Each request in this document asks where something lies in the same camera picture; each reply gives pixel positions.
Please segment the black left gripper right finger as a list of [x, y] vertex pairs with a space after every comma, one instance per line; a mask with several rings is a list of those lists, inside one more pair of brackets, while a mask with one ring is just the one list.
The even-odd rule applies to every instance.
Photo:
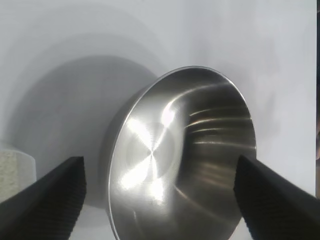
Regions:
[[254, 240], [318, 240], [320, 201], [255, 158], [238, 158], [237, 205]]

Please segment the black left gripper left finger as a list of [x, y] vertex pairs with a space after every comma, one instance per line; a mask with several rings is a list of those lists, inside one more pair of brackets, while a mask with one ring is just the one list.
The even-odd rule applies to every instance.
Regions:
[[2, 240], [67, 240], [87, 193], [82, 156], [68, 158], [0, 204]]

